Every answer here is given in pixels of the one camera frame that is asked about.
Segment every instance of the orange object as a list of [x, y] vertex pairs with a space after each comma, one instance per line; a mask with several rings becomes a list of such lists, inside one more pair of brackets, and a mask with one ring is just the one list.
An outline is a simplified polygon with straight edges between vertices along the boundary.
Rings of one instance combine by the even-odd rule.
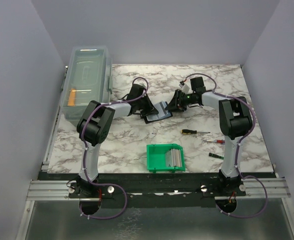
[[76, 100], [76, 89], [72, 88], [69, 94], [68, 106], [75, 106], [75, 100]]

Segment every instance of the white marble tabletop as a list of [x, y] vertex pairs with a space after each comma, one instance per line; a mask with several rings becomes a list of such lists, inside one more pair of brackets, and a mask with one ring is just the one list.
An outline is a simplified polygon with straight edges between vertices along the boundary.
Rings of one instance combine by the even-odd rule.
[[[134, 77], [147, 78], [152, 103], [169, 102], [179, 81], [192, 73], [212, 76], [218, 83], [217, 92], [245, 96], [251, 99], [239, 65], [114, 65], [112, 100], [127, 94]], [[204, 78], [206, 88], [213, 83]], [[182, 135], [182, 129], [211, 132], [209, 134]], [[105, 142], [101, 145], [98, 170], [100, 173], [147, 173], [147, 144], [176, 143], [183, 147], [186, 172], [218, 172], [222, 160], [208, 153], [223, 155], [224, 145], [205, 143], [203, 140], [224, 139], [219, 127], [218, 111], [209, 107], [189, 108], [183, 113], [162, 121], [145, 124], [138, 115], [115, 119]], [[48, 173], [78, 173], [83, 143], [75, 127], [60, 116], [54, 146], [49, 155]], [[246, 139], [242, 154], [243, 172], [273, 172], [267, 148], [257, 124]]]

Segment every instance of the green basket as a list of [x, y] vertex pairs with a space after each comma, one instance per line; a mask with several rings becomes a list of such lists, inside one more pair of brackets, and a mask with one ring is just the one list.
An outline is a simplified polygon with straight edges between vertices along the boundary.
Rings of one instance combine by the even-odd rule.
[[[181, 165], [177, 166], [166, 166], [166, 152], [170, 149], [178, 149], [181, 153]], [[164, 171], [185, 171], [185, 161], [183, 157], [183, 148], [178, 144], [150, 144], [147, 145], [147, 169], [152, 172], [164, 172]]]

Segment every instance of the white wall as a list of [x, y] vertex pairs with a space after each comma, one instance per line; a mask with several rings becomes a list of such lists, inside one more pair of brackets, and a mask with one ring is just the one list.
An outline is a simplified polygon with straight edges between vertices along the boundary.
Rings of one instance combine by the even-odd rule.
[[270, 157], [294, 202], [294, 0], [281, 0], [243, 71]]
[[279, 0], [32, 0], [60, 56], [107, 45], [118, 64], [244, 64]]
[[0, 240], [15, 238], [64, 66], [29, 0], [0, 0]]

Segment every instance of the plastic storage container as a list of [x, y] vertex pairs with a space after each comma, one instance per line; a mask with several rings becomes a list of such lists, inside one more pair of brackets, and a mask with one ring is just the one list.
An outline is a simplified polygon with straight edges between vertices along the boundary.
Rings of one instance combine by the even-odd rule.
[[[170, 149], [178, 149], [181, 154], [181, 167], [166, 166], [166, 152]], [[183, 148], [178, 144], [150, 144], [147, 145], [147, 169], [152, 172], [163, 172], [163, 171], [185, 171], [185, 161], [183, 157]]]
[[108, 103], [111, 90], [111, 57], [107, 47], [74, 47], [60, 103], [66, 120], [77, 126], [88, 103]]

